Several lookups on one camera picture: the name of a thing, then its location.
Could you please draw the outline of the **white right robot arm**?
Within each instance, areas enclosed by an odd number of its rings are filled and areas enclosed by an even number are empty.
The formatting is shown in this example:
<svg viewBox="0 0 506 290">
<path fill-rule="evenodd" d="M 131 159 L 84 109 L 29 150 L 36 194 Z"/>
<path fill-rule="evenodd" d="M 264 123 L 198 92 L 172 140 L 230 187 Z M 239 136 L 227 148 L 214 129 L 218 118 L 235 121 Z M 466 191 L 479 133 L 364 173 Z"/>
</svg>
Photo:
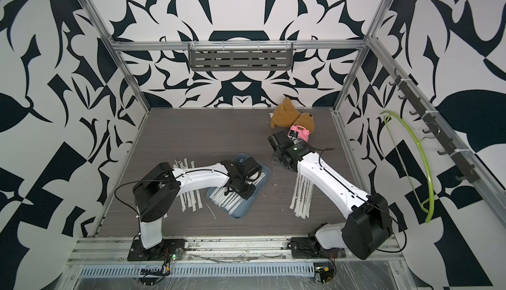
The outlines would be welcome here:
<svg viewBox="0 0 506 290">
<path fill-rule="evenodd" d="M 380 194 L 368 194 L 355 187 L 305 141 L 295 143 L 285 132 L 268 137 L 274 150 L 272 161 L 315 184 L 342 213 L 346 222 L 324 224 L 309 233 L 309 250 L 349 249 L 366 260 L 393 234 L 387 200 Z"/>
</svg>

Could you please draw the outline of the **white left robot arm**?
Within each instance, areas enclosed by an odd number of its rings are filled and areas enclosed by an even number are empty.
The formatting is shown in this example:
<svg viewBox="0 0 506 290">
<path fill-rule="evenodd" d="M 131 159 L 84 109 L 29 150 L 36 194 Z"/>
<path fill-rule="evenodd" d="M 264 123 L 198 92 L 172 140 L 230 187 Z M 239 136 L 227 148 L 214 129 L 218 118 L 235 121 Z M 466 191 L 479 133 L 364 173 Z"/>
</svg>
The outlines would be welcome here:
<svg viewBox="0 0 506 290">
<path fill-rule="evenodd" d="M 142 248 L 148 250 L 162 243 L 162 218 L 178 196 L 216 187 L 249 200 L 256 190 L 254 182 L 261 175 L 262 165 L 252 157 L 187 169 L 173 168 L 167 162 L 158 164 L 133 187 Z"/>
</svg>

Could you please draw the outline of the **white straw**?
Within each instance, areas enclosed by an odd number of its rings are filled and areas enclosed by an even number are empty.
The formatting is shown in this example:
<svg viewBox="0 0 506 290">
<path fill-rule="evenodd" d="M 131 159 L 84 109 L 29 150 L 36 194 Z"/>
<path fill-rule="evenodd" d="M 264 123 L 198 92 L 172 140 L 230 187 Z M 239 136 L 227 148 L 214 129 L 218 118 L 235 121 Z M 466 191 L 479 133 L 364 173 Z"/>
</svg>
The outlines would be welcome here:
<svg viewBox="0 0 506 290">
<path fill-rule="evenodd" d="M 209 198 L 218 207 L 229 211 L 237 202 L 239 196 L 233 191 L 227 191 L 225 188 L 218 188 L 210 194 Z"/>
</svg>

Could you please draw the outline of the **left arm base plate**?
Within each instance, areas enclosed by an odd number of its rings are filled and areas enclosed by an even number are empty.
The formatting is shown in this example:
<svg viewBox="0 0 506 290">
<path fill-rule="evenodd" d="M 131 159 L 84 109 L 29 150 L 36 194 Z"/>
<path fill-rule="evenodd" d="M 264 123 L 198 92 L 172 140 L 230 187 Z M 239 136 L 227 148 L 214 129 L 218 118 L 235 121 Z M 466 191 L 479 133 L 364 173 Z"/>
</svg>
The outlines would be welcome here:
<svg viewBox="0 0 506 290">
<path fill-rule="evenodd" d="M 185 239 L 162 239 L 162 242 L 150 249 L 142 246 L 141 240 L 134 239 L 127 256 L 129 262 L 159 261 L 180 257 L 184 252 Z"/>
</svg>

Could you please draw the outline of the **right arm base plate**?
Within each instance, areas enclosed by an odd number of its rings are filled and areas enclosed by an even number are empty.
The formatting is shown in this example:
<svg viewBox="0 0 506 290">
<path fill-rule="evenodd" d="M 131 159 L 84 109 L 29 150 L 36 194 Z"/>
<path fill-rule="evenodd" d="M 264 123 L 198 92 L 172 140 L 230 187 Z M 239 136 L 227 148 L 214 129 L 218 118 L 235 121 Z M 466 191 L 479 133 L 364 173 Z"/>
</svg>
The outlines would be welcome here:
<svg viewBox="0 0 506 290">
<path fill-rule="evenodd" d="M 323 249 L 314 237 L 292 237 L 287 248 L 295 259 L 327 258 L 335 260 L 346 257 L 345 249 Z"/>
</svg>

